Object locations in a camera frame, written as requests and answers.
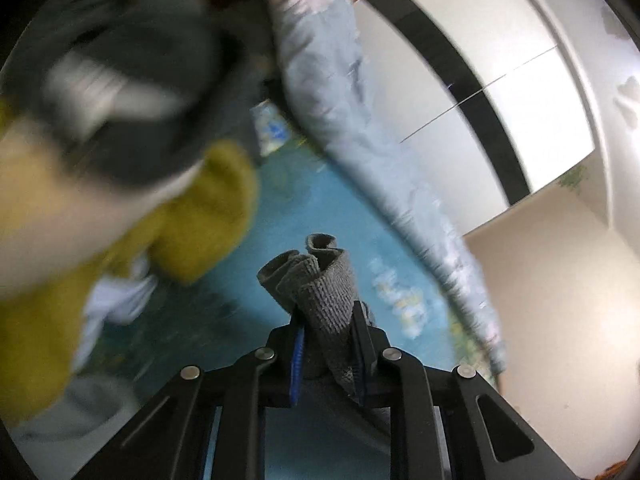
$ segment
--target wall stain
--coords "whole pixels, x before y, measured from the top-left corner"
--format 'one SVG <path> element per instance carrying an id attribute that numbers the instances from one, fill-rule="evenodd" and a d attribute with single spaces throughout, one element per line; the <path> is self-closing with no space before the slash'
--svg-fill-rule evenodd
<path id="1" fill-rule="evenodd" d="M 613 103 L 616 105 L 618 110 L 620 110 L 626 125 L 632 130 L 635 130 L 638 127 L 638 114 L 635 110 L 617 98 L 613 99 Z"/>
<path id="2" fill-rule="evenodd" d="M 604 22 L 604 30 L 607 34 L 615 36 L 619 40 L 631 39 L 631 36 L 629 36 L 625 26 L 622 25 L 613 10 L 609 9 L 609 7 L 602 7 L 601 14 L 602 21 Z"/>
<path id="3" fill-rule="evenodd" d="M 626 83 L 618 86 L 618 92 L 636 103 L 640 103 L 640 82 L 636 76 L 630 76 Z"/>

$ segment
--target white fabric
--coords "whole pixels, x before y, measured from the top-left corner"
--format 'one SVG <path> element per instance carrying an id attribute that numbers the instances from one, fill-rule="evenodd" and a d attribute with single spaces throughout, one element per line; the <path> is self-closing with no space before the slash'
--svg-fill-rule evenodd
<path id="1" fill-rule="evenodd" d="M 158 284 L 155 276 L 143 280 L 124 280 L 103 276 L 95 284 L 84 306 L 84 326 L 80 345 L 72 363 L 72 371 L 79 371 L 93 351 L 105 321 L 126 325 L 144 309 Z"/>

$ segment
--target white wall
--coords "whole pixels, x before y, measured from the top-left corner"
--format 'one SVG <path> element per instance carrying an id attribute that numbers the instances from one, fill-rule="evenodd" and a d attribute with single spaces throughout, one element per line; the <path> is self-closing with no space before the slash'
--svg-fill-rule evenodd
<path id="1" fill-rule="evenodd" d="M 593 180 L 585 199 L 601 212 L 607 205 L 602 213 L 640 255 L 640 52 L 604 0 L 532 2 L 564 48 L 598 132 L 602 160 L 591 159 L 591 170 L 607 181 Z"/>
<path id="2" fill-rule="evenodd" d="M 467 237 L 508 345 L 507 400 L 579 476 L 640 438 L 640 263 L 551 186 Z"/>

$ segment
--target bolt head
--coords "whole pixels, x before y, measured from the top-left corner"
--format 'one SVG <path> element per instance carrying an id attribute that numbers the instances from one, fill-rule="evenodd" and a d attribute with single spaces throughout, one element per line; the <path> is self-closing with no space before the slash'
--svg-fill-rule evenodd
<path id="1" fill-rule="evenodd" d="M 465 379 L 473 379 L 476 376 L 476 369 L 471 365 L 463 364 L 458 367 L 458 375 Z"/>
<path id="2" fill-rule="evenodd" d="M 398 359 L 402 357 L 402 352 L 393 347 L 385 348 L 382 351 L 382 357 L 387 361 L 398 361 Z"/>
<path id="3" fill-rule="evenodd" d="M 273 359 L 276 355 L 271 348 L 268 346 L 263 346 L 262 348 L 258 348 L 254 354 L 260 361 L 268 361 L 269 359 Z"/>
<path id="4" fill-rule="evenodd" d="M 182 370 L 180 370 L 180 377 L 182 377 L 185 381 L 197 379 L 199 376 L 200 369 L 197 366 L 185 366 Z"/>

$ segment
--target gray towel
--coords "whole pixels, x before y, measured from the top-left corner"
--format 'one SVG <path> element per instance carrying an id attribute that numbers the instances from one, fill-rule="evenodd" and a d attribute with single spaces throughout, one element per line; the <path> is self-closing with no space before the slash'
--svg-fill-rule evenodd
<path id="1" fill-rule="evenodd" d="M 355 276 L 347 251 L 334 237 L 306 238 L 309 254 L 292 250 L 276 256 L 258 272 L 258 281 L 288 312 L 305 316 L 303 391 L 331 415 L 337 424 L 359 439 L 390 452 L 388 410 L 365 410 L 350 399 L 354 394 L 351 367 L 351 314 L 358 299 Z M 366 307 L 367 322 L 373 324 Z"/>
<path id="2" fill-rule="evenodd" d="M 264 75 L 206 0 L 48 0 L 2 78 L 75 173 L 146 187 L 229 137 L 259 160 Z"/>

